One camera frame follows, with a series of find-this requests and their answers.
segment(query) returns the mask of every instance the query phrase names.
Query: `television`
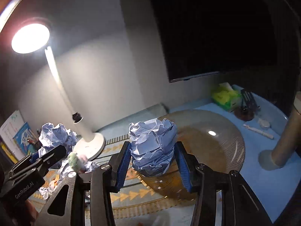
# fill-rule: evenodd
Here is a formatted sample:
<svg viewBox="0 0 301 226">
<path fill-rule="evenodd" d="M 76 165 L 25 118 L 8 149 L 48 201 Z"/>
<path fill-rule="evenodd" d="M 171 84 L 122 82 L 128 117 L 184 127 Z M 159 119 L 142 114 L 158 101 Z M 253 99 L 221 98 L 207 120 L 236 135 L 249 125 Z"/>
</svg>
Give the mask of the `television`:
<svg viewBox="0 0 301 226">
<path fill-rule="evenodd" d="M 150 0 L 170 82 L 276 64 L 262 0 Z"/>
</svg>

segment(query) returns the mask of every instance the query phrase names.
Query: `cardboard tube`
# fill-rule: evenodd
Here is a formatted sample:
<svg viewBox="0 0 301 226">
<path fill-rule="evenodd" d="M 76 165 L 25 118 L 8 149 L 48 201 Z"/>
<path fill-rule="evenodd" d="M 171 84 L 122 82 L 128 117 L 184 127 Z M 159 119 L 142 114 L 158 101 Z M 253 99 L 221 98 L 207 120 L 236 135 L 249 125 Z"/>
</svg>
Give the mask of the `cardboard tube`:
<svg viewBox="0 0 301 226">
<path fill-rule="evenodd" d="M 301 143 L 301 115 L 299 106 L 301 103 L 301 93 L 296 94 L 293 110 L 290 114 L 288 123 L 271 153 L 272 162 L 278 167 L 283 167 L 287 160 Z"/>
</svg>

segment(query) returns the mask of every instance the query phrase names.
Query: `crumpled blue paper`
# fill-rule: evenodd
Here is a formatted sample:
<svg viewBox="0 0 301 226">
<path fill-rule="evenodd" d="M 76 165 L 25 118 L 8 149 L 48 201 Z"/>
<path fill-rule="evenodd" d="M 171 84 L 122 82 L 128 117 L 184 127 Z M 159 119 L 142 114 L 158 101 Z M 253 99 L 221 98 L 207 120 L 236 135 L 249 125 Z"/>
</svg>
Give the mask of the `crumpled blue paper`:
<svg viewBox="0 0 301 226">
<path fill-rule="evenodd" d="M 177 126 L 167 119 L 131 123 L 129 136 L 133 169 L 148 177 L 164 174 L 173 158 Z"/>
<path fill-rule="evenodd" d="M 63 145 L 68 155 L 72 151 L 72 146 L 76 145 L 76 132 L 66 129 L 61 123 L 56 127 L 52 123 L 46 123 L 42 126 L 39 140 L 42 144 L 39 149 L 39 157 L 58 145 Z"/>
</svg>

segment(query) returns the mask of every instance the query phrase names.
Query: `yellow tissue box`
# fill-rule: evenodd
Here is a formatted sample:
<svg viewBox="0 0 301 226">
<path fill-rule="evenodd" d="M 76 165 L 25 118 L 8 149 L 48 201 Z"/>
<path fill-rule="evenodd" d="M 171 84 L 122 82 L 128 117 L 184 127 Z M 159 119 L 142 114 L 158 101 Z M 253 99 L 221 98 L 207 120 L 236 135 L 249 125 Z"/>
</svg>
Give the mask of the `yellow tissue box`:
<svg viewBox="0 0 301 226">
<path fill-rule="evenodd" d="M 211 93 L 212 100 L 226 111 L 233 111 L 241 104 L 241 94 L 233 90 L 229 83 L 221 83 Z"/>
</svg>

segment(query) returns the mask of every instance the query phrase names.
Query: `white wall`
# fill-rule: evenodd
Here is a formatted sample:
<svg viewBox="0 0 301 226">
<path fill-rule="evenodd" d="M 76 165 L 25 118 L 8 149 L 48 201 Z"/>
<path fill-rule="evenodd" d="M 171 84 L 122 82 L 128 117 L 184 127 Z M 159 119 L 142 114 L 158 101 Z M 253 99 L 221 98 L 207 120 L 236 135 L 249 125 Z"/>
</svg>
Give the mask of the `white wall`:
<svg viewBox="0 0 301 226">
<path fill-rule="evenodd" d="M 126 25 L 127 15 L 122 9 L 127 13 L 133 1 L 140 1 L 136 12 L 129 15 L 136 16 L 137 23 Z M 207 98 L 211 87 L 223 81 L 220 75 L 214 75 L 168 82 L 148 0 L 23 0 L 7 24 L 26 14 L 52 22 L 50 44 L 63 84 L 74 108 L 94 131 L 160 102 L 172 108 Z M 23 65 L 33 61 L 40 64 L 18 84 L 6 84 L 4 92 L 10 101 L 4 106 L 5 115 L 19 108 L 34 130 L 45 122 L 62 122 L 75 130 L 42 58 L 43 51 L 27 56 L 11 53 L 8 71 L 19 68 L 16 62 L 20 60 Z M 18 81 L 18 74 L 24 71 L 14 73 L 7 81 Z"/>
</svg>

